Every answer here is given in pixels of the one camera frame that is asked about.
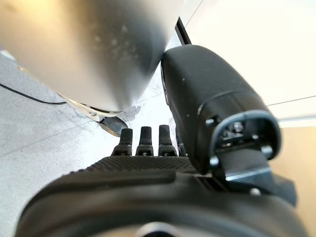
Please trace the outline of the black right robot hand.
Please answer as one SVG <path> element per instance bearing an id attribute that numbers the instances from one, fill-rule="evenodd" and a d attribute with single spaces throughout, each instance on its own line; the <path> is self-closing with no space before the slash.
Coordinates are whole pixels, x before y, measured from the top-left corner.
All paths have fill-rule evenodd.
<path id="1" fill-rule="evenodd" d="M 17 237 L 306 237 L 291 180 L 272 172 L 281 148 L 276 118 L 224 59 L 184 45 L 161 62 L 177 129 L 150 127 L 132 152 L 124 129 L 112 155 L 40 190 Z"/>

